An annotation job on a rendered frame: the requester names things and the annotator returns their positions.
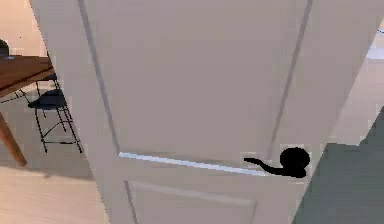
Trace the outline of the brown wooden table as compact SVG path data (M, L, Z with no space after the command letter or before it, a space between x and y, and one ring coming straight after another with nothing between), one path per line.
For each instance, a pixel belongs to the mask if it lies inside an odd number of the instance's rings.
M54 72L49 57L9 55L0 56L0 98L39 81ZM0 141L6 146L16 163L24 167L27 162L13 134L0 112Z

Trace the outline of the white panelled room door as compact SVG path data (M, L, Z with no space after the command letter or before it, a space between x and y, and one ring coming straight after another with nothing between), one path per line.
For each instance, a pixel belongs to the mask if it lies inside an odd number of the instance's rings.
M292 224L384 0L30 0L111 224Z

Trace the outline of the black metal frame chair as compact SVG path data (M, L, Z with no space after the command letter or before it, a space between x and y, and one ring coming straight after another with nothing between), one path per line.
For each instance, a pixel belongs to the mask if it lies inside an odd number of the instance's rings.
M44 94L40 93L40 89L38 88L39 82L43 81L53 81L55 88L53 90L49 90L45 92ZM47 77L41 79L40 81L36 81L36 87L39 97L28 103L28 107L34 110L36 123L38 126L39 134L40 134L40 140L43 144L44 151L48 152L47 145L48 144L63 144L65 142L63 141L47 141L46 137L56 128L57 125L61 125L63 127L63 130L66 130L65 124L68 124L73 140L71 141L71 144L76 144L78 147L78 150L80 153L82 153L82 147L80 145L80 139L77 137L74 127L73 127L73 118L69 112L68 104L66 102L64 93L60 87L60 84L58 82L57 75L55 73L48 75ZM40 119L38 115L38 111L42 110L43 112L46 112L47 110L55 110L58 114L59 121L52 126L48 131L43 132L41 125L40 125Z

